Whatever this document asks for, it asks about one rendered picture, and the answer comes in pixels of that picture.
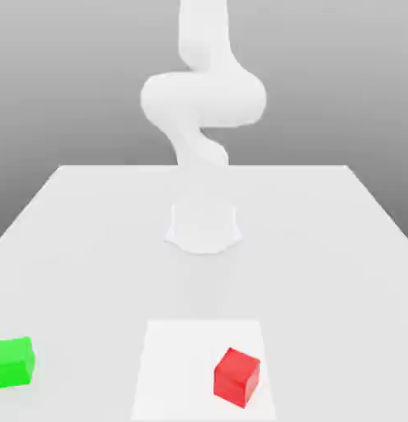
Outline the small green cube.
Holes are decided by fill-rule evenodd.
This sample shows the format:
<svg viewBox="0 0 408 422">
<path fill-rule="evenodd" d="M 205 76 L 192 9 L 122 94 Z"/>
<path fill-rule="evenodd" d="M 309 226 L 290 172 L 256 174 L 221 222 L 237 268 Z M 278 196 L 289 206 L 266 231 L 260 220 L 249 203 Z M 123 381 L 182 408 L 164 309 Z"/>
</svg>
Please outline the small green cube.
<svg viewBox="0 0 408 422">
<path fill-rule="evenodd" d="M 35 353 L 29 336 L 0 340 L 0 388 L 29 385 Z"/>
</svg>

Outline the small red cube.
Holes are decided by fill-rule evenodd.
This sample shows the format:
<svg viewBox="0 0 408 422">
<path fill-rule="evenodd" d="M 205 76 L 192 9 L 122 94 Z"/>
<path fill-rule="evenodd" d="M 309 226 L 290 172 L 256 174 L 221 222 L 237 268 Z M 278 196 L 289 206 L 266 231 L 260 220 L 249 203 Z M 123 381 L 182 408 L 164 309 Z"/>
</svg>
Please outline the small red cube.
<svg viewBox="0 0 408 422">
<path fill-rule="evenodd" d="M 213 394 L 245 408 L 260 381 L 260 360 L 229 348 L 213 371 Z"/>
</svg>

